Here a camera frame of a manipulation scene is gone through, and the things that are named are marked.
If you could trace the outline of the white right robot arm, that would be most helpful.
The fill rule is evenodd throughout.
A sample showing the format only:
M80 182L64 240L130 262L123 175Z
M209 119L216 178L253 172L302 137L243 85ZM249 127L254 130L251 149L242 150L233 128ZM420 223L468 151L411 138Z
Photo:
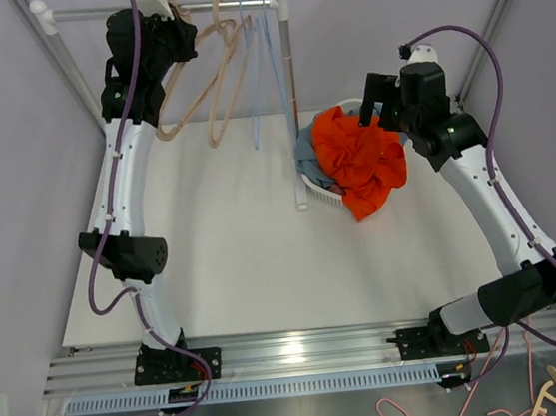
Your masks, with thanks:
M556 246L523 208L516 208L530 235L506 203L512 189L487 165L487 136L469 114L449 110L445 75L435 62L410 63L398 75L369 73L359 123L403 133L415 151L450 183L464 201L493 252L500 278L467 297L434 309L428 319L430 346L453 353L464 336L509 326L556 304Z

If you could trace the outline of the dusty red t shirt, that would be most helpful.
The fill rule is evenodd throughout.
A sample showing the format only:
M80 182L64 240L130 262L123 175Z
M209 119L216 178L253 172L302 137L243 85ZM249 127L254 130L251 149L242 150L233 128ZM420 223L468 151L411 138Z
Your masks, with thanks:
M345 195L345 188L340 186L339 184L331 185L328 190L336 195L344 196Z

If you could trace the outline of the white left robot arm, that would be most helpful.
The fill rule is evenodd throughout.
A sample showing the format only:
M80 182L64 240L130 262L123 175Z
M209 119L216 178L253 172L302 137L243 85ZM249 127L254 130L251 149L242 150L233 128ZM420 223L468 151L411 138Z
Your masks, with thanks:
M162 81L174 65L197 57L197 28L178 13L164 18L132 9L112 14L106 24L111 50L101 94L106 175L93 230L78 240L92 259L88 304L106 315L130 297L144 332L143 348L161 351L156 371L180 381L190 372L191 357L180 349L183 329L164 293L168 244L145 233L143 196L166 97Z

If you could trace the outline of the grey blue t shirt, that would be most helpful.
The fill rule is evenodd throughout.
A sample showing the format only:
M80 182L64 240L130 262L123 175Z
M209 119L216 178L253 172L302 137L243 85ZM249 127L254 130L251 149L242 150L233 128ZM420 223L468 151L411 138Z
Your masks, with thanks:
M313 126L309 124L307 127L300 129L296 135L293 151L296 170L302 175L306 175L315 185L323 189L329 189L335 183L335 180L325 173L317 160L312 144L312 130Z

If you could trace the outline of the beige wooden hanger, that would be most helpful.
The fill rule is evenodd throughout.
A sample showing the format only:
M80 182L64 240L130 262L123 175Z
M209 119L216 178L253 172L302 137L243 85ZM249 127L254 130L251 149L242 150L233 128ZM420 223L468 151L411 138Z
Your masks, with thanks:
M222 36L224 51L213 83L213 100L208 118L208 142L217 148L226 133L229 121L241 95L245 79L249 45L242 40L246 37L253 41L253 17L242 13L240 19L222 18L220 4L223 0L213 0L212 18L215 31Z
M178 19L182 19L185 21L187 25L193 24L194 21L192 19L192 11L184 9L183 5L180 4L178 0L167 0L169 5L173 7L175 14L174 17ZM165 99L164 103L160 107L159 111L159 121L157 124L156 129L156 136L159 141L168 142L173 140L179 131L184 127L184 125L189 121L191 116L195 113L195 111L199 108L199 106L203 103L203 101L207 98L207 95L210 93L211 89L215 85L218 79L218 73L215 73L208 84L201 89L201 92L192 99L191 102L188 101L186 92L179 92L178 88L180 86L180 80L185 72L185 68L187 67L188 63L182 62L180 64L176 64L173 68L171 75L167 79L167 84L164 88L165 91ZM168 122L164 121L164 116L166 114L166 110L169 107L178 108L181 106L183 108L182 112L177 113L177 118L175 123L167 128Z

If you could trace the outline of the light blue wire hanger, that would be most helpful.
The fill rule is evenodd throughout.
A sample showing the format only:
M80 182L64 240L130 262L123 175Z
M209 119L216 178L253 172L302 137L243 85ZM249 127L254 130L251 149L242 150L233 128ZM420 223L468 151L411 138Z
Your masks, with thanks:
M278 40L279 49L277 51L272 41L272 32L268 23L268 16L264 15L263 33L265 33L268 50L270 51L270 59L274 76L278 84L280 93L280 101L282 109L285 111L287 125L289 127L292 140L296 141L296 133L299 132L298 118L298 100L296 97L296 83L293 65L293 56L291 48L290 30L289 30L289 13L288 0L262 0L264 11L270 10L275 12L278 23Z
M260 112L260 71L258 70L258 64L254 63L253 57L254 53L256 52L256 45L258 44L257 40L258 37L258 29L259 29L259 20L256 19L254 16L246 15L245 14L245 7L243 0L239 1L239 12L241 16L241 20L243 21L243 34L244 34L244 43L246 43L246 51L247 51L247 78L248 78L248 88L249 88L249 95L251 99L251 113L252 113L252 122L253 122L253 139L254 139L254 148L256 150L260 149L261 145L261 112Z

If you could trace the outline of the orange t shirt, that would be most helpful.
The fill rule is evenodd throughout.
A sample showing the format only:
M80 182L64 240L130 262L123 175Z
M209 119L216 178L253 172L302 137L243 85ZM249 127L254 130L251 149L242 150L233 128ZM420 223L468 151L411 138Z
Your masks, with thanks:
M394 189L408 179L406 156L399 135L368 127L359 115L334 106L312 122L311 144L323 172L342 188L342 202L357 221L379 211Z

